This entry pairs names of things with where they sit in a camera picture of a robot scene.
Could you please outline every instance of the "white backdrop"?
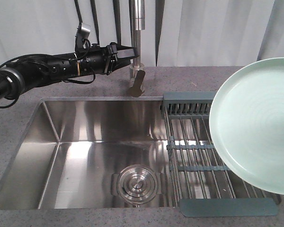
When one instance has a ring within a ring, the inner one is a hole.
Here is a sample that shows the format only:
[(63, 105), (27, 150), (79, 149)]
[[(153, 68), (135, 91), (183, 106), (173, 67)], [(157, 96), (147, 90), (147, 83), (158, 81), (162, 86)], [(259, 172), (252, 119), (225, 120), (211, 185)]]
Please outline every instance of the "white backdrop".
[[(145, 0), (142, 62), (155, 66), (155, 2)], [(79, 0), (97, 41), (89, 0)], [(111, 0), (96, 0), (100, 45), (116, 42)], [(128, 0), (120, 0), (122, 44), (131, 45)], [(0, 64), (28, 53), (74, 51), (73, 0), (0, 0)], [(158, 66), (234, 66), (284, 56), (284, 0), (165, 0)]]

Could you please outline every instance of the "sink drain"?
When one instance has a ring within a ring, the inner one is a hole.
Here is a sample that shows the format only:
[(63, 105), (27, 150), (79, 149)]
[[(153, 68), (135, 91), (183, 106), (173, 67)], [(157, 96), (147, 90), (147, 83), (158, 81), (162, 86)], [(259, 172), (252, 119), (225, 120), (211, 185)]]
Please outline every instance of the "sink drain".
[(148, 167), (132, 165), (123, 169), (117, 183), (118, 194), (131, 204), (143, 204), (157, 194), (157, 177)]

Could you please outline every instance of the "granite countertop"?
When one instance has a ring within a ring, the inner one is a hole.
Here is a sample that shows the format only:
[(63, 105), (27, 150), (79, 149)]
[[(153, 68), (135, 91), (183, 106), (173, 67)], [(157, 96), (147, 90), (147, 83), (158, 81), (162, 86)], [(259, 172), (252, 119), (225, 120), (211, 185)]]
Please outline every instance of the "granite countertop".
[[(162, 96), (165, 91), (216, 91), (240, 67), (149, 67), (143, 96)], [(97, 76), (91, 85), (54, 84), (35, 88), (16, 105), (0, 109), (0, 179), (22, 132), (42, 97), (126, 96), (129, 69)], [(185, 218), (177, 208), (0, 210), (0, 227), (87, 226), (195, 226), (195, 227), (284, 227), (284, 196), (273, 217)]]

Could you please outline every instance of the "mint green plate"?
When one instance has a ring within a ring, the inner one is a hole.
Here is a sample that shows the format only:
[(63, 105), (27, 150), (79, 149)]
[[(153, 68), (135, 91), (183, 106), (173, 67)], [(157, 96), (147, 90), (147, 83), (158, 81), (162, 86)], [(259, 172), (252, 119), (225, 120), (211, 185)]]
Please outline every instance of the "mint green plate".
[(284, 58), (255, 62), (228, 78), (209, 124), (217, 152), (236, 175), (284, 194)]

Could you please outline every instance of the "sink rack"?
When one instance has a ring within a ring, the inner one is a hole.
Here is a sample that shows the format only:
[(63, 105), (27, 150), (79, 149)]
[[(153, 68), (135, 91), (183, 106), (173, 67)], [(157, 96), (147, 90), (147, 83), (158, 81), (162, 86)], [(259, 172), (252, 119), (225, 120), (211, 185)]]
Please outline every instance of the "sink rack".
[(219, 157), (209, 132), (214, 92), (169, 92), (161, 109), (176, 206), (187, 217), (269, 216), (280, 195), (237, 177)]

